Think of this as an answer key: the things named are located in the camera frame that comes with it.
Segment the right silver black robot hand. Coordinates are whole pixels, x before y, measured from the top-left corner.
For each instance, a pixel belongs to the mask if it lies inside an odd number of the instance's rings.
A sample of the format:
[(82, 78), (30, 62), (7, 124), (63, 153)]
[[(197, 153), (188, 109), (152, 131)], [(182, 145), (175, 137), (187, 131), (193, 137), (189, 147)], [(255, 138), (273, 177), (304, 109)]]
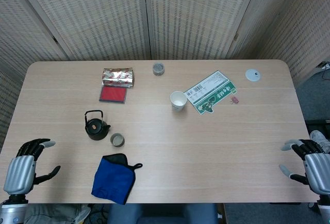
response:
[(302, 159), (305, 169), (305, 175), (302, 176), (280, 165), (279, 168), (286, 177), (308, 185), (318, 195), (329, 195), (329, 154), (319, 144), (313, 140), (289, 140), (281, 150), (293, 150)]

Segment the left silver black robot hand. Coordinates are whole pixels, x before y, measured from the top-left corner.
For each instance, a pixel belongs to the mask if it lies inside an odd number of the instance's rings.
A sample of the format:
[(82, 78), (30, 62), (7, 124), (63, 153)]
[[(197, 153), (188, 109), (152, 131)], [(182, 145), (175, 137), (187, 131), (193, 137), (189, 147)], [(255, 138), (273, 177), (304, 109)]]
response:
[(36, 163), (40, 154), (45, 148), (55, 144), (55, 141), (51, 139), (35, 139), (24, 143), (9, 164), (4, 191), (9, 195), (26, 195), (33, 189), (34, 185), (56, 176), (60, 166), (56, 166), (47, 175), (36, 176)]

